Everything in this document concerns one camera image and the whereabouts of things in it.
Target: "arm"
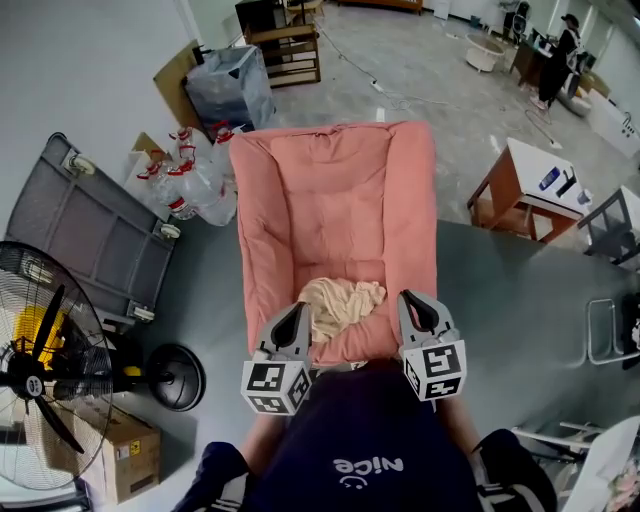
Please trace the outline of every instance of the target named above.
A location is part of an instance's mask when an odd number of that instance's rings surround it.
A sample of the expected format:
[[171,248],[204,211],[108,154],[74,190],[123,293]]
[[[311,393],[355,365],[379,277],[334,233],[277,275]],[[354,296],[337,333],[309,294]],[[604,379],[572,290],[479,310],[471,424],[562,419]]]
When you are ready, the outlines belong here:
[[260,476],[271,463],[286,429],[286,418],[258,414],[240,448],[254,475]]
[[449,433],[449,437],[469,457],[480,443],[480,437],[462,398],[453,396],[439,400],[436,414]]

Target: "wooden table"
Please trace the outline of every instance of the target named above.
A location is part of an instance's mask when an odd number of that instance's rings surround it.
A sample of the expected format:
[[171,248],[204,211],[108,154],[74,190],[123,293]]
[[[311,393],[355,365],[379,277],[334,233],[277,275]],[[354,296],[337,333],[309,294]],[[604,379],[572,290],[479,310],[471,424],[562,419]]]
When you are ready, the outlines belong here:
[[[540,181],[554,167],[560,170],[560,177],[546,190],[540,190]],[[549,243],[589,213],[586,206],[578,203],[582,192],[579,180],[562,197],[557,196],[556,192],[566,182],[563,171],[569,176],[576,173],[567,160],[516,139],[507,139],[507,147],[467,202],[471,223]],[[491,199],[480,197],[487,187]],[[542,238],[538,238],[534,215],[551,221],[551,231]]]
[[522,41],[513,59],[513,64],[509,68],[509,73],[513,71],[513,68],[516,68],[520,72],[518,85],[527,83],[538,87],[540,85],[540,73],[549,57],[551,57],[549,52],[535,49],[525,41]]

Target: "electric fan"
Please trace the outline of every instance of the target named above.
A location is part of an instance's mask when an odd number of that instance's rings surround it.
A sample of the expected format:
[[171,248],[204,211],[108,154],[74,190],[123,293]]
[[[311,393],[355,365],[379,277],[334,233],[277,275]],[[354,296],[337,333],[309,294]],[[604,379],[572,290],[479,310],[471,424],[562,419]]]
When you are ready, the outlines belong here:
[[[80,475],[100,450],[112,390],[107,343],[76,280],[42,251],[0,242],[0,476],[44,490]],[[16,431],[26,444],[8,443]]]

